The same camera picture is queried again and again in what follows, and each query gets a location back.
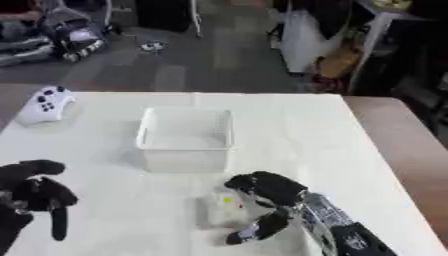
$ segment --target white table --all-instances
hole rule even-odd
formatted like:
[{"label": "white table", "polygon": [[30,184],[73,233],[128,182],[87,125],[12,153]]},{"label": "white table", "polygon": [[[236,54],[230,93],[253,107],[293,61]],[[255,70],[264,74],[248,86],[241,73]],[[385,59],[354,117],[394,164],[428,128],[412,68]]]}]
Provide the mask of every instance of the white table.
[{"label": "white table", "polygon": [[[226,176],[266,170],[325,194],[398,255],[447,255],[386,162],[338,96],[77,93],[57,124],[0,136],[0,164],[47,158],[67,164],[58,177],[79,197],[64,242],[39,214],[9,255],[321,255],[301,228],[242,246],[218,246],[229,230],[198,227],[197,199]],[[235,149],[225,174],[149,173],[134,147],[149,106],[231,109]]]}]

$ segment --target small white object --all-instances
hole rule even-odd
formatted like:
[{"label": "small white object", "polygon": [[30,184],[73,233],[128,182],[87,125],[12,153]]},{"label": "small white object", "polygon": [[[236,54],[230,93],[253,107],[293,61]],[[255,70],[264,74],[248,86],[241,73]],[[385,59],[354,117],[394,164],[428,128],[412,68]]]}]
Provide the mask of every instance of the small white object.
[{"label": "small white object", "polygon": [[157,53],[157,52],[165,49],[166,44],[162,43],[162,42],[150,42],[150,43],[147,43],[147,44],[142,44],[140,47],[145,52],[155,52],[155,53]]},{"label": "small white object", "polygon": [[241,197],[231,190],[212,193],[207,206],[211,227],[235,228],[249,223],[249,214]]},{"label": "small white object", "polygon": [[60,121],[67,104],[75,102],[72,92],[61,86],[47,86],[37,91],[22,108],[16,121],[24,126]]},{"label": "small white object", "polygon": [[233,145],[229,110],[149,108],[136,145],[155,172],[221,172]]}]

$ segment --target game controller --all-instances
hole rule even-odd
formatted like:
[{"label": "game controller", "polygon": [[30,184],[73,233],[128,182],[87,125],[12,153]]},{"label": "game controller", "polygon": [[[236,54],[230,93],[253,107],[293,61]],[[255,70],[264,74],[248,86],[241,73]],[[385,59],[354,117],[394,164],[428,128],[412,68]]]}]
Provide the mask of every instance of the game controller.
[{"label": "game controller", "polygon": [[46,86],[31,97],[17,115],[16,121],[25,126],[60,121],[70,102],[75,102],[71,91],[62,86]]}]

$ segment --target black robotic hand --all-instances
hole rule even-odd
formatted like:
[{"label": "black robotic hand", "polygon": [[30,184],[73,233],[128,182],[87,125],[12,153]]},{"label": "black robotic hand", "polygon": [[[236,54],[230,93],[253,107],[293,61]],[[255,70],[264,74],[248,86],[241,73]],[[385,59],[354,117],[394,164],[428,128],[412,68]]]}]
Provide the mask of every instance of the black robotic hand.
[{"label": "black robotic hand", "polygon": [[68,225],[67,207],[77,197],[65,186],[35,175],[57,175],[64,164],[50,160],[22,161],[0,167],[0,255],[5,254],[20,231],[33,220],[33,211],[48,211],[52,216],[52,235],[61,241]]},{"label": "black robotic hand", "polygon": [[293,207],[303,200],[308,188],[281,175],[269,172],[254,172],[237,175],[224,186],[257,197],[264,207]]},{"label": "black robotic hand", "polygon": [[307,187],[293,180],[269,172],[237,175],[224,186],[254,196],[260,206],[276,208],[273,212],[259,217],[246,229],[228,235],[226,243],[229,245],[264,240],[285,229],[290,219],[286,208],[302,202],[308,191]]}]

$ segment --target plastic container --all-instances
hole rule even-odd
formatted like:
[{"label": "plastic container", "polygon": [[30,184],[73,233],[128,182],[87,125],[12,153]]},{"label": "plastic container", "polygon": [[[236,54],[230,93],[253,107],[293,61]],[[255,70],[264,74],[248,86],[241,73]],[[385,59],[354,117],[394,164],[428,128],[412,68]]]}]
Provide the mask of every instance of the plastic container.
[{"label": "plastic container", "polygon": [[149,108],[136,144],[153,172],[222,172],[233,145],[229,110]]}]

